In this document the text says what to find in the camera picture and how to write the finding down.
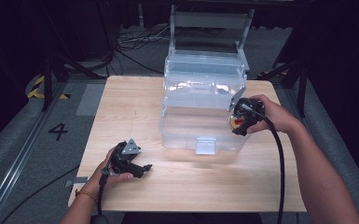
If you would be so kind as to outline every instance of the black curtain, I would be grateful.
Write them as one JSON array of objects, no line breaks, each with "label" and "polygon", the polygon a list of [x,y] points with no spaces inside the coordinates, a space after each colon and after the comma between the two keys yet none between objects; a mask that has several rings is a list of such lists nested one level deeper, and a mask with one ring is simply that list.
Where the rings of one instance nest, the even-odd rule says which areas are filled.
[{"label": "black curtain", "polygon": [[0,132],[27,104],[25,87],[41,68],[36,37],[21,1],[0,1]]},{"label": "black curtain", "polygon": [[359,1],[325,1],[301,18],[278,62],[303,57],[309,79],[359,167]]},{"label": "black curtain", "polygon": [[[139,26],[139,10],[137,3],[115,3],[113,9],[115,22],[117,25],[122,24],[124,28],[130,26]],[[198,11],[198,12],[221,12],[221,13],[246,13],[249,7],[244,6],[205,6],[205,4],[180,5],[177,10],[181,11]],[[168,4],[142,4],[145,28],[153,28],[160,23],[169,23],[171,6]],[[294,27],[302,9],[291,7],[259,7],[255,10],[252,26],[259,28],[287,28]]]}]

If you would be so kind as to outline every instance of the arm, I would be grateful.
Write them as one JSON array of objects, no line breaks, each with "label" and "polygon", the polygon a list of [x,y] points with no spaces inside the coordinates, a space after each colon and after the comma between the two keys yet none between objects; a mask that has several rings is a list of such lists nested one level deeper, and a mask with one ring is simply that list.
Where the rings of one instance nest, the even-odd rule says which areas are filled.
[{"label": "arm", "polygon": [[[94,174],[91,176],[89,181],[83,186],[81,191],[86,191],[92,194],[95,198],[98,198],[98,193],[100,190],[100,178],[101,178],[101,170],[108,163],[111,153],[113,149],[109,150],[109,153],[106,155],[106,158],[103,162],[95,170]],[[128,180],[133,178],[132,174],[121,174],[120,176],[109,176],[107,178],[106,185],[104,190],[111,189],[116,183]],[[65,216],[60,221],[60,224],[90,224],[91,213],[94,208],[95,201],[87,194],[79,194],[75,197]]]},{"label": "arm", "polygon": [[[359,223],[359,214],[344,181],[313,141],[303,124],[282,106],[264,95],[252,97],[263,102],[266,116],[278,132],[287,133],[296,161],[301,197],[314,223]],[[261,121],[248,133],[268,128]]]}]

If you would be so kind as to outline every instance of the finger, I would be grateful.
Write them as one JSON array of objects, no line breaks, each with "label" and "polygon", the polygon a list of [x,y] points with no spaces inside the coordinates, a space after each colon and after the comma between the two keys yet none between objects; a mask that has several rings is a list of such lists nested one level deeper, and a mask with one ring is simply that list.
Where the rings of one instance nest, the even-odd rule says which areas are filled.
[{"label": "finger", "polygon": [[120,174],[119,176],[109,176],[109,178],[107,179],[109,183],[115,184],[115,183],[120,183],[129,179],[133,179],[133,174],[131,173],[123,173]]},{"label": "finger", "polygon": [[259,100],[261,101],[263,104],[269,101],[269,98],[263,94],[260,95],[254,95],[249,97],[250,99],[254,99],[254,100]]},{"label": "finger", "polygon": [[246,130],[246,132],[247,133],[258,133],[263,130],[267,130],[268,128],[269,128],[269,126],[267,125],[267,123],[264,120],[262,120],[262,121],[258,122],[257,124],[250,126]]},{"label": "finger", "polygon": [[105,160],[109,160],[110,156],[112,155],[113,151],[115,150],[114,147],[112,147],[106,154]]}]

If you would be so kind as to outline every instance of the yellow tape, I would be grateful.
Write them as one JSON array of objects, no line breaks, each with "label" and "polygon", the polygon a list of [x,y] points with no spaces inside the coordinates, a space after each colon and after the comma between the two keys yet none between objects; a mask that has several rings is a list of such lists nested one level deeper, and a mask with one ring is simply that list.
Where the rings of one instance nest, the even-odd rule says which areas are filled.
[{"label": "yellow tape", "polygon": [[[39,78],[36,80],[35,84],[33,85],[30,93],[28,93],[28,98],[40,98],[45,99],[44,93],[37,93],[37,89],[39,89],[40,84],[45,80],[45,76],[40,75]],[[60,99],[62,100],[69,100],[71,98],[71,94],[62,94]]]}]

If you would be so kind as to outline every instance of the forearm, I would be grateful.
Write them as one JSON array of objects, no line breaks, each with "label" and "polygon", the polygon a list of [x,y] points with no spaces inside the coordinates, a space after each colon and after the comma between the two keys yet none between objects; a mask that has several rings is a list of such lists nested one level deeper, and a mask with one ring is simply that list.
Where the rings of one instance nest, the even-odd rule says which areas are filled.
[{"label": "forearm", "polygon": [[[99,189],[98,186],[94,186],[89,183],[86,184],[81,191],[86,191],[94,195],[94,197],[97,197]],[[60,224],[90,224],[90,217],[92,210],[94,209],[94,205],[95,200],[89,195],[78,194],[66,212],[65,216],[61,220]]]},{"label": "forearm", "polygon": [[288,135],[297,160],[301,196],[314,223],[359,223],[345,183],[305,127],[297,122]]}]

